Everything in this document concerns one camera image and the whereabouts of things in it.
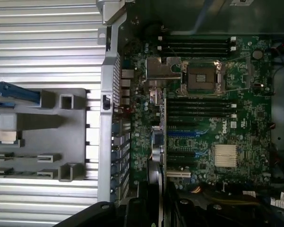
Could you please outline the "white expansion slot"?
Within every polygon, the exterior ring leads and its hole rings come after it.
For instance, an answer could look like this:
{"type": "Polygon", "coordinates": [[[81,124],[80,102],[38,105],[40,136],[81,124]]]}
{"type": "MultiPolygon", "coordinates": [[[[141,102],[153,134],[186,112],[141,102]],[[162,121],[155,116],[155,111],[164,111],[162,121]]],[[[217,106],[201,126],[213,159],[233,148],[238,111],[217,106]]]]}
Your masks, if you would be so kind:
{"type": "Polygon", "coordinates": [[[166,172],[167,177],[176,177],[176,178],[190,178],[191,173],[189,171],[178,171],[178,170],[168,170],[166,172]]]}

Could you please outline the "black expansion slot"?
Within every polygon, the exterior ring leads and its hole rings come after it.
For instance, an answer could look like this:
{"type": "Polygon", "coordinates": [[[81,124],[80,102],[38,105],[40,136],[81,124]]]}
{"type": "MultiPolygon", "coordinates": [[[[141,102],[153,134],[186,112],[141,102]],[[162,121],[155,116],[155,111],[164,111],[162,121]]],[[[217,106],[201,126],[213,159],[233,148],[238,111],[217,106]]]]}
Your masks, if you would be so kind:
{"type": "Polygon", "coordinates": [[[169,157],[198,157],[199,154],[195,152],[168,152],[169,157]]]}
{"type": "Polygon", "coordinates": [[[167,165],[168,166],[194,167],[194,166],[197,166],[197,163],[196,162],[188,162],[188,161],[168,160],[167,165]]]}

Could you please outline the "blue expansion slot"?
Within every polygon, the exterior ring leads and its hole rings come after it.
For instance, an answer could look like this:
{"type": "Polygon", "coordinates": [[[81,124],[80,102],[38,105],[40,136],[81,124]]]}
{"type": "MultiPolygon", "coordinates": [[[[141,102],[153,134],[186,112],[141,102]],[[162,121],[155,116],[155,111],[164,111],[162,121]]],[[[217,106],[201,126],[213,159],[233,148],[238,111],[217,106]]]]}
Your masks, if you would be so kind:
{"type": "Polygon", "coordinates": [[[200,133],[189,132],[189,131],[168,131],[167,135],[170,137],[193,137],[193,138],[201,136],[200,133]]]}

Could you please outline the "black ram slot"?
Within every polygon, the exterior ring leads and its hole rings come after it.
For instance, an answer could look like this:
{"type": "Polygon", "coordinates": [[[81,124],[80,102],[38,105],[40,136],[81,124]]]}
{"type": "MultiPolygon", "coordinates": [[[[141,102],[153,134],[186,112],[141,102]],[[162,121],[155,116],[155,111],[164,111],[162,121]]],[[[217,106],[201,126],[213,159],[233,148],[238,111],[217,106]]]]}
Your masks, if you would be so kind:
{"type": "Polygon", "coordinates": [[[237,118],[237,114],[185,114],[185,115],[168,115],[168,118],[237,118]]]}
{"type": "Polygon", "coordinates": [[[164,43],[162,46],[170,46],[170,47],[228,47],[229,43],[164,43]]]}
{"type": "Polygon", "coordinates": [[[236,42],[237,38],[232,36],[227,39],[212,39],[209,37],[184,37],[184,36],[159,36],[158,40],[167,43],[231,43],[236,42]]]}
{"type": "Polygon", "coordinates": [[[188,104],[188,103],[217,103],[217,104],[232,104],[231,100],[224,99],[204,99],[204,98],[168,98],[170,104],[188,104]]]}
{"type": "Polygon", "coordinates": [[[229,53],[223,52],[163,52],[164,56],[178,56],[178,57],[228,57],[229,53]]]}
{"type": "Polygon", "coordinates": [[[169,109],[234,109],[238,106],[236,104],[182,104],[182,105],[168,105],[169,109]]]}
{"type": "Polygon", "coordinates": [[[169,114],[233,114],[233,111],[223,110],[168,110],[169,114]]]}
{"type": "Polygon", "coordinates": [[[189,47],[189,48],[182,48],[182,47],[163,47],[158,46],[157,49],[159,51],[175,51],[175,52],[233,52],[236,51],[236,46],[232,46],[230,48],[208,48],[208,47],[189,47]]]}

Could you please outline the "silver finned chipset heatsink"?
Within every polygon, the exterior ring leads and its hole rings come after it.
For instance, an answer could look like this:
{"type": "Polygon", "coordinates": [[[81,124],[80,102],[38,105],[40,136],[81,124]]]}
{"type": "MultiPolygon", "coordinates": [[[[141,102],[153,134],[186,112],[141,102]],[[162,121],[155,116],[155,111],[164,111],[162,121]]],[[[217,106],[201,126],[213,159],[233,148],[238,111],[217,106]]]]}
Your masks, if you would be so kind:
{"type": "Polygon", "coordinates": [[[233,167],[238,166],[237,145],[217,144],[214,146],[214,166],[233,167]]]}

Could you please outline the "grey metal pc case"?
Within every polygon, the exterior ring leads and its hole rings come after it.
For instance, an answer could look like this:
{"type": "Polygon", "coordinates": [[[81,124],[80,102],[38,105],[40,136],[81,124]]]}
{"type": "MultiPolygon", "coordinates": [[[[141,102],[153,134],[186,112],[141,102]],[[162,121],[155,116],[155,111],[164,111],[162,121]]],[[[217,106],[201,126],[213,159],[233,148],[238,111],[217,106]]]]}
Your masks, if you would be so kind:
{"type": "Polygon", "coordinates": [[[276,227],[284,227],[284,209],[270,205],[284,192],[284,0],[97,0],[106,29],[101,73],[98,199],[125,205],[131,198],[149,203],[148,182],[129,185],[130,116],[123,105],[122,52],[135,39],[159,35],[259,36],[271,41],[271,140],[268,147],[271,180],[265,187],[203,183],[195,192],[177,189],[203,209],[204,190],[226,195],[250,195],[272,209],[276,227]]]}

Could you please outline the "green dell motherboard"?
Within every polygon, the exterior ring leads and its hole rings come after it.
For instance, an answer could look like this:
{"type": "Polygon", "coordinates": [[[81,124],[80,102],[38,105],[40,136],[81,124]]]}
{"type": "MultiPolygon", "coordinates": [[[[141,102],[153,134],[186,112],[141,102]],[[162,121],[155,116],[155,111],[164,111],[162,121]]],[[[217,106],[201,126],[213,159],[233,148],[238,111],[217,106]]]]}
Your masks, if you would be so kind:
{"type": "Polygon", "coordinates": [[[236,42],[229,43],[230,48],[237,50],[229,53],[228,57],[180,57],[181,61],[226,61],[250,55],[248,59],[241,59],[226,63],[226,90],[249,88],[249,90],[229,93],[223,96],[182,96],[177,93],[181,79],[173,80],[146,80],[146,58],[161,57],[162,63],[167,57],[159,51],[161,42],[158,37],[135,39],[125,46],[122,52],[122,79],[123,105],[125,112],[130,116],[131,134],[131,164],[129,185],[136,188],[138,183],[146,180],[147,161],[151,156],[151,128],[159,123],[159,108],[151,102],[150,90],[165,88],[168,98],[204,98],[231,100],[238,107],[234,109],[205,109],[233,111],[237,118],[168,118],[168,131],[189,131],[200,133],[201,136],[170,137],[167,136],[168,152],[195,152],[198,157],[169,157],[168,160],[196,162],[197,166],[182,167],[168,166],[168,170],[189,171],[190,178],[167,177],[174,182],[177,189],[195,192],[203,183],[241,184],[247,189],[265,187],[270,184],[271,174],[269,167],[268,147],[271,140],[271,130],[274,123],[271,120],[271,97],[273,95],[271,76],[271,55],[269,49],[271,41],[259,36],[237,35],[197,35],[186,37],[201,37],[212,39],[227,39],[232,36],[236,42]],[[252,52],[260,49],[264,57],[260,60],[252,58],[252,52]],[[217,144],[237,145],[238,166],[215,167],[214,146],[217,144]]]}

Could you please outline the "grey plastic parts rack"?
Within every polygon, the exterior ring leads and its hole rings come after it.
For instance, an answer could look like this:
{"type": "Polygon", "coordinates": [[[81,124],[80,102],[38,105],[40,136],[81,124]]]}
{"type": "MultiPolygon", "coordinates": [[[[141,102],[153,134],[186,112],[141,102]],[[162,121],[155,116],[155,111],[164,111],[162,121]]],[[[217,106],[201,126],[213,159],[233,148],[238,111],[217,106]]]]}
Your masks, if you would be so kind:
{"type": "Polygon", "coordinates": [[[40,105],[0,107],[0,131],[16,131],[14,144],[0,143],[0,178],[71,182],[86,174],[87,92],[42,90],[40,105]]]}

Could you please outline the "silver square cpu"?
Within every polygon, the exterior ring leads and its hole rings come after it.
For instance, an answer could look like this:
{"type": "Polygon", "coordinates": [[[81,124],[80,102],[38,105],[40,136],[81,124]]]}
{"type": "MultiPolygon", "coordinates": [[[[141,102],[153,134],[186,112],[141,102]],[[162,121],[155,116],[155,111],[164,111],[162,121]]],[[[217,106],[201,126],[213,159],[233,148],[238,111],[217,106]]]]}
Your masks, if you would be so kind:
{"type": "Polygon", "coordinates": [[[17,141],[16,131],[0,131],[1,144],[14,144],[17,141]]]}

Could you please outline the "blue plastic part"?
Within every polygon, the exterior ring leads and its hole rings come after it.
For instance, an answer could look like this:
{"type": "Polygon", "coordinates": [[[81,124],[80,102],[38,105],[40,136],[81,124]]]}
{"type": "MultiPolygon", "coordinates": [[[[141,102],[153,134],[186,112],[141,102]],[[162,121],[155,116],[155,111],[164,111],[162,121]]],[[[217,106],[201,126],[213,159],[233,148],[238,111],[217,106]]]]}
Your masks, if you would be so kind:
{"type": "Polygon", "coordinates": [[[41,93],[0,82],[0,106],[40,105],[41,93]]]}

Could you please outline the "silver socket cover plate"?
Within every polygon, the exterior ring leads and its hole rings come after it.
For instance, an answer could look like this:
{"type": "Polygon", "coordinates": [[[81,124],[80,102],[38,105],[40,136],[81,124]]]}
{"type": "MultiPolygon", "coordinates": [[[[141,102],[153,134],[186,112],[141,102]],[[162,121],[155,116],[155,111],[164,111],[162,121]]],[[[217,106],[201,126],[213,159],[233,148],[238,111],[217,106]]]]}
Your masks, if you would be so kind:
{"type": "Polygon", "coordinates": [[[162,63],[161,57],[146,58],[146,80],[173,80],[181,79],[182,61],[180,57],[167,57],[162,63]]]}

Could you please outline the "round coin cell battery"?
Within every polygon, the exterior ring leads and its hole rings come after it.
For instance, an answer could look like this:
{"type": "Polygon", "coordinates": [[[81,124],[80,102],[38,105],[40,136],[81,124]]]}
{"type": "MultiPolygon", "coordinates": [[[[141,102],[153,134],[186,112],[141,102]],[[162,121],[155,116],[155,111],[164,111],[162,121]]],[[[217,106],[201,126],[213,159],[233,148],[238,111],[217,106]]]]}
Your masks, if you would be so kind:
{"type": "Polygon", "coordinates": [[[252,58],[255,59],[255,60],[260,60],[264,57],[264,53],[262,50],[260,49],[255,49],[253,52],[252,52],[252,58]]]}

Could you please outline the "cpu socket with metal frame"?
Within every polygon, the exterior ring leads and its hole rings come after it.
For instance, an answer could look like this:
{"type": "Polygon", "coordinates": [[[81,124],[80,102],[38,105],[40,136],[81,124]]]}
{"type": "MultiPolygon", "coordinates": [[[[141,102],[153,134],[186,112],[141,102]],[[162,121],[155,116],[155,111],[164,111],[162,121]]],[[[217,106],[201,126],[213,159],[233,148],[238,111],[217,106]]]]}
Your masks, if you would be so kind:
{"type": "Polygon", "coordinates": [[[220,60],[182,62],[177,93],[182,96],[218,96],[226,92],[225,63],[220,60]]]}

